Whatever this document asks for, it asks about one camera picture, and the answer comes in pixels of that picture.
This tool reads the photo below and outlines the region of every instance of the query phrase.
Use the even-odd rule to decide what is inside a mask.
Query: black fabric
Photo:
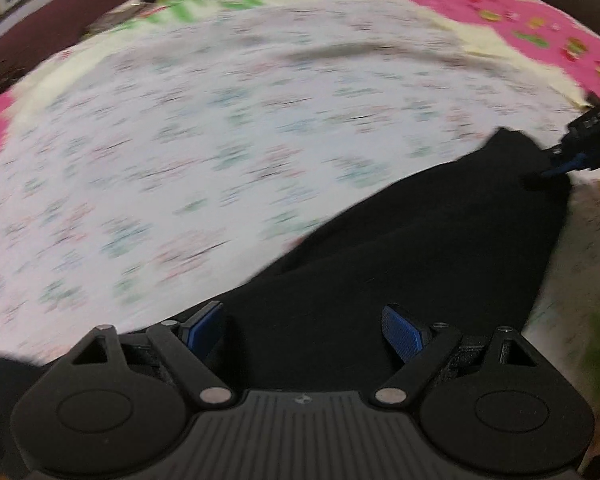
[[[229,319],[213,370],[238,390],[369,392],[399,366],[381,335],[387,303],[471,335],[522,329],[567,213],[566,177],[536,192],[520,183],[547,164],[530,139],[500,130],[353,206],[220,295]],[[0,397],[19,366],[0,364]],[[12,400],[0,400],[4,438]],[[0,470],[17,479],[16,466]]]

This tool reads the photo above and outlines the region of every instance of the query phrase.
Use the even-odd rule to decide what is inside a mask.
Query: black garment
[[[530,139],[500,130],[353,206],[220,295],[230,318],[213,370],[237,390],[369,392],[399,365],[380,329],[387,303],[465,334],[522,329],[567,213],[566,177],[544,191],[520,183],[547,164]],[[1,366],[0,390],[16,373]],[[0,398],[3,435],[13,404]]]

